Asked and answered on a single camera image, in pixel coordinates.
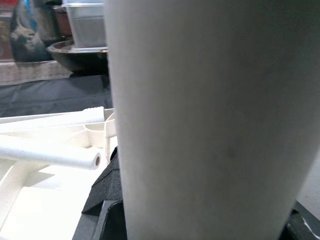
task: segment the white cylinder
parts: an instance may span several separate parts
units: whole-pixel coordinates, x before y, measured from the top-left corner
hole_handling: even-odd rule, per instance
[[[8,133],[18,130],[29,130],[35,128],[103,123],[104,121],[104,107],[99,106],[87,108],[82,111],[70,112],[68,114],[2,123],[0,124],[0,133]]]
[[[320,1],[106,0],[129,240],[276,240],[320,147]]]
[[[32,139],[0,135],[0,159],[39,162],[93,170],[100,164],[98,149],[47,144]]]

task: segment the plastic storage bin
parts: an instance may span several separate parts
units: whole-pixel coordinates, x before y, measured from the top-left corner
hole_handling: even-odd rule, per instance
[[[105,48],[106,32],[102,0],[64,0],[74,49]]]

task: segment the dark bowl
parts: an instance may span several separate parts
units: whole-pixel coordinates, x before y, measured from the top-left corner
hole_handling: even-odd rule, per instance
[[[53,59],[79,76],[108,74],[107,49],[100,51],[72,50],[74,42],[60,41],[47,48]]]

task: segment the beige cloth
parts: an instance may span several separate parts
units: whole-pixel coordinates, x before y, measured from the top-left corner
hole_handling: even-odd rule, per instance
[[[0,62],[0,86],[39,80],[67,78],[71,74],[56,61]]]

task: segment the poster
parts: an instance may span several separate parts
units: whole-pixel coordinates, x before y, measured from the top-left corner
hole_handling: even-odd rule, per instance
[[[65,37],[47,0],[0,0],[0,62],[52,60],[47,47]]]

